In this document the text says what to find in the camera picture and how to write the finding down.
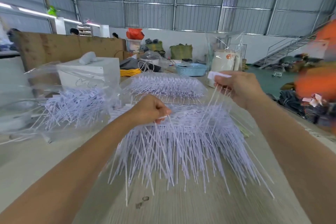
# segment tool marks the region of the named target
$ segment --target hand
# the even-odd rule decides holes
[[[216,75],[215,86],[221,86],[219,90],[222,93],[228,86],[232,90],[233,101],[240,107],[248,109],[248,105],[253,104],[255,100],[267,97],[254,74],[241,71],[222,71],[221,73],[231,75],[231,77]]]
[[[143,97],[134,107],[126,112],[130,119],[134,121],[135,126],[151,122],[160,124],[164,118],[159,118],[170,115],[170,113],[171,110],[153,95]]]

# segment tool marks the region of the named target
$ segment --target green woven sack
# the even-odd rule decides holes
[[[163,47],[162,47],[162,41],[159,41],[157,44],[146,44],[146,47],[150,50],[150,51],[164,51]]]
[[[193,57],[193,46],[192,45],[173,45],[170,47],[171,59],[191,59]]]

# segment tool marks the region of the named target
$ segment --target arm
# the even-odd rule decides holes
[[[215,77],[253,116],[313,224],[336,220],[336,155],[263,93],[254,74]]]
[[[135,126],[160,123],[170,110],[148,95],[30,186],[0,214],[0,223],[72,223],[100,171]]]

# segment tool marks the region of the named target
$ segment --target ceiling light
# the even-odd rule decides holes
[[[23,12],[26,12],[26,13],[30,13],[30,14],[36,14],[36,15],[45,16],[45,17],[49,17],[49,18],[56,18],[55,16],[52,16],[52,15],[49,15],[49,14],[44,14],[44,13],[36,12],[36,11],[33,11],[33,10],[21,8],[21,7],[19,7],[19,10],[23,11]]]
[[[80,21],[73,21],[73,20],[70,20],[70,19],[64,19],[64,21],[71,22],[71,23],[82,24]]]
[[[5,7],[5,8],[12,8],[10,5],[4,4],[4,3],[0,3],[1,7]]]
[[[98,25],[98,24],[93,24],[93,23],[87,23],[87,25],[91,25],[91,26],[100,27],[100,25]]]

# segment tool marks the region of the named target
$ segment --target white box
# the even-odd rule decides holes
[[[81,65],[78,59],[57,65],[61,85],[87,89],[119,84],[119,59],[103,57],[97,57],[97,59],[98,61],[87,65]]]

